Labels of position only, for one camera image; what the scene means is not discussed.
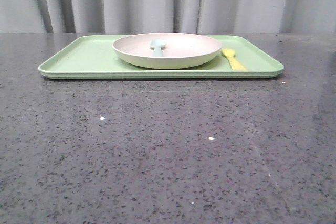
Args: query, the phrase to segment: green tray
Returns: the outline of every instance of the green tray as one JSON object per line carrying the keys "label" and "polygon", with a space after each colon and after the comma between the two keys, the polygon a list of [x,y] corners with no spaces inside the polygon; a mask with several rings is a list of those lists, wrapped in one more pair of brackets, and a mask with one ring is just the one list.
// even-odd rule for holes
{"label": "green tray", "polygon": [[120,35],[83,36],[43,62],[39,72],[51,79],[137,79],[137,78],[271,78],[284,66],[246,39],[238,36],[210,36],[225,48],[236,51],[236,58],[248,69],[233,71],[227,59],[217,55],[206,64],[179,70],[154,70],[124,62],[112,43]]}

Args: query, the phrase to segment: gray curtain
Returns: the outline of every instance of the gray curtain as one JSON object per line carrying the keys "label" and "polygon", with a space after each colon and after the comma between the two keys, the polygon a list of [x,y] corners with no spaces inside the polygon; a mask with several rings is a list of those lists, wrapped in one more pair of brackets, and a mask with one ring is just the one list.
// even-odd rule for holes
{"label": "gray curtain", "polygon": [[0,0],[2,33],[336,32],[336,0]]}

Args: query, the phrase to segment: white plate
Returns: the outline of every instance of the white plate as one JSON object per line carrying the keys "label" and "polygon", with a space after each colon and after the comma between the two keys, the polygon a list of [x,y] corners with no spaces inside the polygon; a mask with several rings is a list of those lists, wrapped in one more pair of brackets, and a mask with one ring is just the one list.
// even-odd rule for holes
{"label": "white plate", "polygon": [[[150,44],[154,39],[166,43],[163,57],[155,57]],[[183,33],[137,34],[116,40],[113,48],[122,60],[145,68],[181,69],[204,64],[219,54],[222,43],[214,38]]]}

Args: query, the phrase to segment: speckled surface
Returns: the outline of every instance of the speckled surface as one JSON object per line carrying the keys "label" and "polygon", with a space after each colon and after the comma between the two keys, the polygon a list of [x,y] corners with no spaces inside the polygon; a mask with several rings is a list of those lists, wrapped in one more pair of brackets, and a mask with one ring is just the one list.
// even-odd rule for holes
{"label": "speckled surface", "polygon": [[1,223],[335,223],[336,35],[240,35],[270,80],[50,81],[0,34]]}

